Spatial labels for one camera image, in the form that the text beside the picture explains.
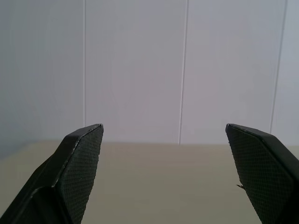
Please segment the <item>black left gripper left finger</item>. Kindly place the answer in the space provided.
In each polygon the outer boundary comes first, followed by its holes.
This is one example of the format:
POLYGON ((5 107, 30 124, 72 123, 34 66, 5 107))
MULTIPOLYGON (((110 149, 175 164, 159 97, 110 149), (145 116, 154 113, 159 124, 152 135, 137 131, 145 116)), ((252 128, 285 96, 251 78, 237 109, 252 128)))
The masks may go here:
POLYGON ((103 133, 103 125, 94 124, 66 135, 24 184, 0 224, 81 224, 103 133))

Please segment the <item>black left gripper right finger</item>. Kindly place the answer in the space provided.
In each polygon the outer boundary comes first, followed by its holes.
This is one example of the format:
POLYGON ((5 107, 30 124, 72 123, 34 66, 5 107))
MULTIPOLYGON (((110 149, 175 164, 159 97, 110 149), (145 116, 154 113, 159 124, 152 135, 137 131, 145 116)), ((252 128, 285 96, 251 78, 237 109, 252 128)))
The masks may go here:
POLYGON ((299 224, 299 159, 269 133, 237 124, 225 131, 240 187, 262 224, 299 224))

